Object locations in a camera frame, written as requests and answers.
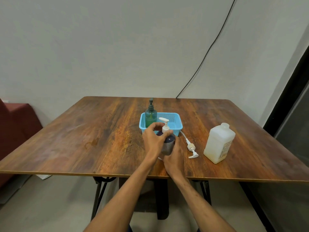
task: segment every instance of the white plastic bottle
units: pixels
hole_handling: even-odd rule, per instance
[[[229,124],[222,123],[209,132],[204,155],[214,164],[218,164],[225,159],[235,137],[235,132],[230,130],[229,127]]]

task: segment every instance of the wooden table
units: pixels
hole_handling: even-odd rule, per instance
[[[144,159],[139,129],[149,98],[84,97],[0,161],[0,173],[129,177]],[[176,112],[199,157],[185,150],[193,180],[309,182],[309,168],[229,100],[155,98],[159,112]],[[209,131],[226,122],[236,133],[225,160],[203,155]],[[167,179],[158,160],[149,178]]]

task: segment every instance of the hand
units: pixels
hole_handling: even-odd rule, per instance
[[[150,160],[152,164],[154,164],[157,161],[157,158],[159,157],[163,143],[165,139],[173,133],[172,130],[169,130],[162,134],[161,136],[157,136],[154,133],[154,130],[162,131],[162,127],[164,126],[164,123],[162,122],[155,122],[149,125],[149,127],[143,132],[143,140],[145,145],[145,152],[146,157],[145,159]]]
[[[174,180],[178,177],[184,177],[183,151],[180,147],[179,137],[175,137],[175,145],[169,156],[160,156],[168,174]]]

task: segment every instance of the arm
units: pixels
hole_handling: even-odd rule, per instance
[[[154,130],[162,130],[164,123],[152,123],[143,133],[146,157],[141,165],[129,177],[117,194],[106,204],[103,210],[90,222],[84,232],[127,231],[147,175],[157,161],[164,140],[173,131],[156,136]]]
[[[235,230],[191,186],[189,180],[185,178],[183,152],[179,145],[179,137],[176,137],[172,154],[170,156],[163,156],[163,161],[166,171],[187,201],[199,229],[202,232],[235,232]]]

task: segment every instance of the forearm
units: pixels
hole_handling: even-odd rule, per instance
[[[173,178],[187,201],[201,232],[235,230],[203,199],[184,176]]]
[[[134,207],[152,165],[151,162],[144,160],[84,232],[101,232],[103,226],[104,231],[127,231]]]

